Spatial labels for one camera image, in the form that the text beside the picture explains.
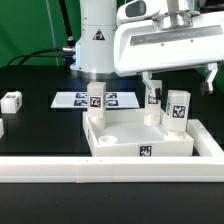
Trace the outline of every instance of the green background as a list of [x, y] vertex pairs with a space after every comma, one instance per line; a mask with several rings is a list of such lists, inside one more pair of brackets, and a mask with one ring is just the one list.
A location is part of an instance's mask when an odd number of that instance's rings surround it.
[[[16, 56], [54, 47], [47, 2], [52, 17], [55, 46], [66, 46], [66, 34], [58, 0], [1, 0], [0, 67], [5, 66], [10, 59]], [[117, 3], [119, 7], [124, 0], [117, 0]], [[66, 0], [66, 5], [73, 36], [78, 40], [81, 35], [79, 0]], [[26, 62], [26, 64], [38, 65], [57, 65], [57, 63], [56, 59], [46, 58], [32, 58]], [[198, 69], [198, 71], [204, 75], [203, 69]], [[220, 67], [215, 86], [224, 91], [223, 66]]]

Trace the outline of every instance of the black table surface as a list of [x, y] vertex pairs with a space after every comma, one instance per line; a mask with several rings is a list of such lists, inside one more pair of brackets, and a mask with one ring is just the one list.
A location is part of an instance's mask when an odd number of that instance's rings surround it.
[[[160, 73], [162, 107], [168, 89], [192, 94], [189, 118], [200, 119], [224, 145], [224, 93], [200, 95], [203, 77], [195, 70]], [[12, 66], [0, 69], [0, 97], [21, 91], [23, 106], [1, 114], [5, 135], [0, 156], [91, 156], [83, 129], [85, 109], [51, 109], [58, 91], [86, 91], [90, 80], [63, 67]], [[107, 91], [135, 92], [144, 106], [140, 77], [106, 81]], [[222, 223], [223, 183], [0, 184], [1, 223]]]

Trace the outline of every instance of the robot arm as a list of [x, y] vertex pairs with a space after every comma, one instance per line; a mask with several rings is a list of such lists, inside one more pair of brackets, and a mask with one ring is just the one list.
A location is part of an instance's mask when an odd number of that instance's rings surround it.
[[200, 15], [199, 5], [204, 4], [160, 0], [152, 7], [152, 1], [139, 0], [122, 6], [114, 40], [115, 72], [130, 76], [204, 66], [208, 78], [201, 90], [212, 93], [217, 63], [224, 61], [224, 12]]

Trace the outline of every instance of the white rectangular block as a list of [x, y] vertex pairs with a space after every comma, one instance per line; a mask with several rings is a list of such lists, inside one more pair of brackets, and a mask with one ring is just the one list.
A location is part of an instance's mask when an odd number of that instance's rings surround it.
[[106, 111], [106, 83], [90, 82], [88, 92], [88, 117], [93, 129], [101, 130], [105, 127]]
[[4, 135], [3, 120], [0, 119], [0, 138]]
[[[151, 80], [151, 82], [156, 89], [159, 88], [162, 92], [162, 81]], [[160, 124], [160, 116], [161, 100], [154, 99], [151, 90], [146, 87], [144, 124], [147, 126], [157, 126]]]
[[1, 111], [2, 113], [15, 114], [22, 106], [22, 94], [21, 92], [8, 92], [1, 99]]
[[162, 116], [162, 125], [167, 131], [186, 131], [190, 93], [186, 91], [168, 91], [166, 113]]

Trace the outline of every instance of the warning label sticker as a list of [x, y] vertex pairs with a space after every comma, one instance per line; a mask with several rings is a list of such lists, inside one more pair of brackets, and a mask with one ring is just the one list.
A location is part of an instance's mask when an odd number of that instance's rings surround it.
[[105, 40], [103, 33], [100, 29], [97, 30], [95, 36], [93, 37], [93, 40]]

